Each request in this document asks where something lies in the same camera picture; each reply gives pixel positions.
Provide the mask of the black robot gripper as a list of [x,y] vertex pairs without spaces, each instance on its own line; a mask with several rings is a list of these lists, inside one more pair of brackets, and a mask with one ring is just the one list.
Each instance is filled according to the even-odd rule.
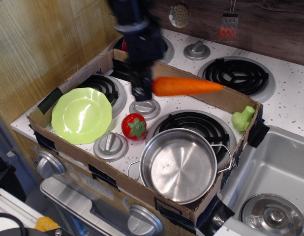
[[124,36],[128,59],[122,63],[122,77],[133,79],[132,95],[136,101],[152,99],[151,67],[164,56],[164,45],[159,23],[119,24]]

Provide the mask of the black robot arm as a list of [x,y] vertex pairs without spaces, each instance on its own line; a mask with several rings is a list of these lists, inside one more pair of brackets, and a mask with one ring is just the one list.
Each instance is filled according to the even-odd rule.
[[152,66],[164,56],[159,19],[150,13],[152,0],[109,0],[117,19],[116,31],[124,36],[128,59],[126,78],[136,101],[152,98]]

